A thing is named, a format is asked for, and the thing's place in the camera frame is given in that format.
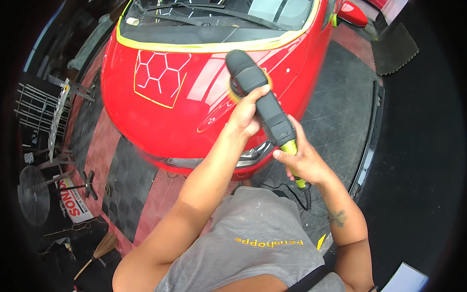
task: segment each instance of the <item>fan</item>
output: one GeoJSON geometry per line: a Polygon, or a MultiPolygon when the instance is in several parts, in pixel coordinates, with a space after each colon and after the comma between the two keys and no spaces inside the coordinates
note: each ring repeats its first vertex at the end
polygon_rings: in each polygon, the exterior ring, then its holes
{"type": "Polygon", "coordinates": [[[18,200],[26,219],[42,225],[49,215],[50,196],[44,175],[35,166],[26,166],[20,174],[18,200]]]}

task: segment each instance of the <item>red side mirror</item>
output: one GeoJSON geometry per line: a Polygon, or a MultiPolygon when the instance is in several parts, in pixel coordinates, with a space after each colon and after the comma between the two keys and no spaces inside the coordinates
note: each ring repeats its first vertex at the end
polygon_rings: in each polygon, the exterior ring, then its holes
{"type": "Polygon", "coordinates": [[[342,4],[337,16],[361,28],[364,28],[368,23],[368,18],[360,8],[349,1],[345,1],[344,4],[342,4]]]}

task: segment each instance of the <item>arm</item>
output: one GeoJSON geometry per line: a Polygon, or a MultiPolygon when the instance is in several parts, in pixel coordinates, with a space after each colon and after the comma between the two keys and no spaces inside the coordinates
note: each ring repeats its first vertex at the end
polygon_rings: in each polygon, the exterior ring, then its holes
{"type": "Polygon", "coordinates": [[[347,292],[367,292],[374,284],[368,230],[363,213],[336,174],[308,143],[300,123],[291,115],[289,118],[297,130],[297,155],[276,150],[273,156],[287,166],[287,175],[291,180],[294,177],[289,167],[321,191],[337,246],[335,272],[344,281],[347,292]]]}
{"type": "Polygon", "coordinates": [[[115,292],[153,291],[170,265],[199,237],[224,197],[247,140],[260,129],[253,118],[255,102],[269,90],[269,86],[257,88],[236,105],[209,154],[185,180],[172,209],[120,262],[113,276],[115,292]]]}

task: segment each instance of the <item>yellow polishing pad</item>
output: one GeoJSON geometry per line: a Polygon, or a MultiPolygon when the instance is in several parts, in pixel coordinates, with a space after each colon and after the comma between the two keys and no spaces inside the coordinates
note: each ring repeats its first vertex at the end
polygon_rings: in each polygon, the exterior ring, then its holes
{"type": "MultiPolygon", "coordinates": [[[[266,76],[266,79],[268,80],[268,84],[269,86],[271,87],[271,90],[272,90],[272,79],[271,77],[269,76],[269,74],[266,72],[266,70],[264,68],[262,68],[263,72],[264,72],[264,75],[266,76]]],[[[230,87],[230,76],[229,76],[229,80],[228,80],[228,89],[229,89],[229,94],[228,94],[228,97],[230,98],[231,101],[237,103],[240,101],[240,99],[242,98],[241,96],[237,95],[233,90],[232,88],[230,87]]]]}

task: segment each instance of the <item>car hood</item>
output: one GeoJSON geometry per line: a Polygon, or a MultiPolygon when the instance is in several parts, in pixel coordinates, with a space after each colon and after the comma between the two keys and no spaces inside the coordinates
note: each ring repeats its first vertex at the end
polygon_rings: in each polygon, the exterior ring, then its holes
{"type": "MultiPolygon", "coordinates": [[[[300,71],[307,34],[272,50],[248,54],[271,77],[278,98],[300,71]]],[[[141,150],[158,157],[205,157],[234,102],[228,97],[226,53],[180,53],[123,46],[115,31],[102,67],[102,96],[116,128],[141,150]]],[[[281,100],[285,112],[293,112],[281,100]]],[[[246,149],[264,142],[262,131],[246,149]]]]}

